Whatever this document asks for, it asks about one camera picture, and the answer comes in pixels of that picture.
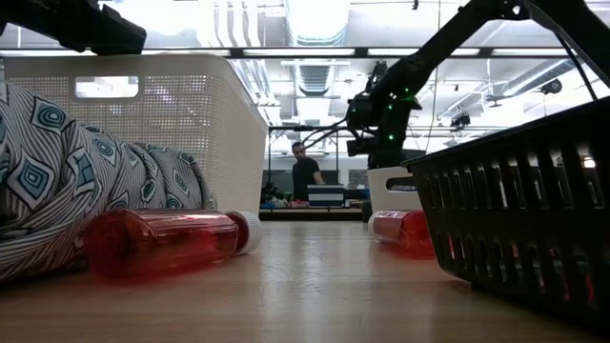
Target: wooden floor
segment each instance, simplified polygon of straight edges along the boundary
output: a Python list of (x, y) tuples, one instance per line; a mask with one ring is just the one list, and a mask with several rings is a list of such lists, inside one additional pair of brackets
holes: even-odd
[(82, 273), (0, 290), (0, 342), (598, 341), (401, 260), (360, 223), (264, 224), (257, 253), (146, 287)]

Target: red plastic bottle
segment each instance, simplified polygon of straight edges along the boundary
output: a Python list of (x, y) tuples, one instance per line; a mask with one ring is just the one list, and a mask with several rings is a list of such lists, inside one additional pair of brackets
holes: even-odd
[(423, 211), (379, 211), (369, 219), (369, 232), (417, 259), (434, 259), (435, 251)]
[(156, 278), (251, 252), (260, 231), (246, 212), (115, 210), (89, 224), (84, 244), (96, 274)]

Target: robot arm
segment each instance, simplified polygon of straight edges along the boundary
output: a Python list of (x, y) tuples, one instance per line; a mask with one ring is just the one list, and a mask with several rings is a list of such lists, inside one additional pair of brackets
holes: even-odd
[(139, 54), (147, 33), (97, 0), (2, 0), (0, 35), (7, 23), (56, 39), (61, 46), (96, 54)]
[[(373, 137), (356, 137), (348, 142), (348, 154), (369, 154), (369, 168), (397, 166), (406, 138), (411, 110), (417, 106), (415, 95), (428, 82), (433, 70), (470, 36), (490, 20), (534, 19), (566, 37), (580, 57), (609, 85), (610, 30), (591, 12), (583, 0), (472, 0), (459, 9), (437, 34), (418, 52), (406, 56), (388, 69), (370, 92), (357, 95), (346, 115), (350, 131), (366, 130)], [(587, 32), (594, 31), (596, 38)]]

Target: black basket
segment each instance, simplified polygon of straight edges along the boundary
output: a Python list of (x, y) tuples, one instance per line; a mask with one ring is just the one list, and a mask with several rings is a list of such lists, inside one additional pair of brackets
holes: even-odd
[(440, 267), (607, 324), (610, 99), (408, 162)]

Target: striped fabric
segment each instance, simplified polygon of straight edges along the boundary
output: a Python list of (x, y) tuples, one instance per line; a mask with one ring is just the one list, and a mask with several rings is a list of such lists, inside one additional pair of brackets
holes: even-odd
[(81, 127), (0, 81), (0, 282), (79, 261), (81, 233), (103, 211), (202, 209), (208, 199), (189, 154)]
[(343, 207), (345, 188), (343, 185), (308, 185), (310, 207)]

